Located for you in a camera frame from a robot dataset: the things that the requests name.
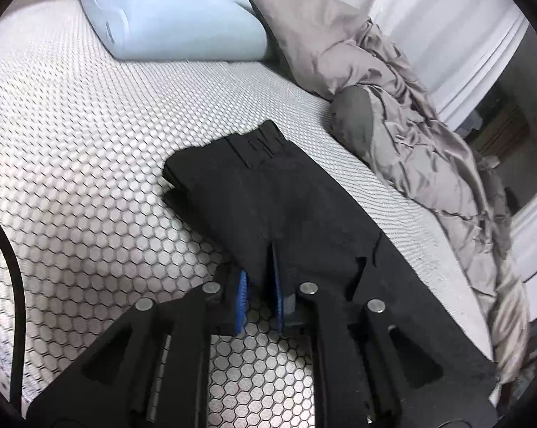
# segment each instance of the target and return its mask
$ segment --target taupe satin fabric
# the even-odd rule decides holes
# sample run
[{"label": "taupe satin fabric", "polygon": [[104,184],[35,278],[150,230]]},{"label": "taupe satin fabric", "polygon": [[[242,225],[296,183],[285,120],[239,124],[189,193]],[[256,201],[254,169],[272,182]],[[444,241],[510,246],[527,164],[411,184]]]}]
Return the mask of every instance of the taupe satin fabric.
[{"label": "taupe satin fabric", "polygon": [[510,216],[496,174],[437,119],[405,55],[337,0],[251,0],[281,62],[332,101],[331,133],[386,184],[438,218],[487,318],[500,381],[523,362],[529,309],[509,262]]}]

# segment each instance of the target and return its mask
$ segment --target crumpled blanket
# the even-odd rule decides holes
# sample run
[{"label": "crumpled blanket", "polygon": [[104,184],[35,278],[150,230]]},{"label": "crumpled blanket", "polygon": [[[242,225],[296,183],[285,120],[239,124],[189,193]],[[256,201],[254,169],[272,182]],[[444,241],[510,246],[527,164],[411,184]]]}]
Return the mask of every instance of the crumpled blanket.
[{"label": "crumpled blanket", "polygon": [[438,120],[405,55],[356,8],[337,0],[250,2],[283,70],[332,100],[335,138],[438,218],[487,318],[500,382],[513,380],[529,309],[510,266],[510,215],[495,172]]}]

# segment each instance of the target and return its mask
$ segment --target round metal bolt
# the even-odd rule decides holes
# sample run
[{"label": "round metal bolt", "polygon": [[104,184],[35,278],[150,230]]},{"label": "round metal bolt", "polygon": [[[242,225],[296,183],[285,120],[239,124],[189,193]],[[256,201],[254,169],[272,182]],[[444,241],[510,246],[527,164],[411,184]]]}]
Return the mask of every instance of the round metal bolt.
[{"label": "round metal bolt", "polygon": [[381,299],[369,300],[368,309],[377,314],[381,314],[385,310],[385,303]]},{"label": "round metal bolt", "polygon": [[205,291],[207,294],[215,294],[220,290],[221,285],[219,285],[216,281],[208,281],[203,285],[203,291]]},{"label": "round metal bolt", "polygon": [[300,291],[304,294],[315,294],[318,291],[318,285],[311,281],[306,281],[300,285]]},{"label": "round metal bolt", "polygon": [[149,298],[141,298],[135,303],[135,308],[141,311],[150,310],[153,307],[153,301]]}]

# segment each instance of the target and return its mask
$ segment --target gray comforter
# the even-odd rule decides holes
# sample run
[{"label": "gray comforter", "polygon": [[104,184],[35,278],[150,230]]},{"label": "gray comforter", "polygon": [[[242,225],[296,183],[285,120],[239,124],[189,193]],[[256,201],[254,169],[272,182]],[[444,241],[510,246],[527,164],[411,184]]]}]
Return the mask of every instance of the gray comforter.
[{"label": "gray comforter", "polygon": [[332,100],[336,139],[436,215],[487,318],[500,381],[512,380],[529,311],[510,267],[510,216],[496,174],[439,122],[403,53],[357,9],[336,0],[250,1],[285,71]]}]

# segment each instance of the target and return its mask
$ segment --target curtain fold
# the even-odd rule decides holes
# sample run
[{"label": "curtain fold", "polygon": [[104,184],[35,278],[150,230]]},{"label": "curtain fold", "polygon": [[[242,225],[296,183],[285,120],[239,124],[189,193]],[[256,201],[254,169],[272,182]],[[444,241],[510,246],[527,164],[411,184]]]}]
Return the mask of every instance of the curtain fold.
[{"label": "curtain fold", "polygon": [[512,0],[341,1],[403,50],[451,130],[498,79],[528,26]]}]

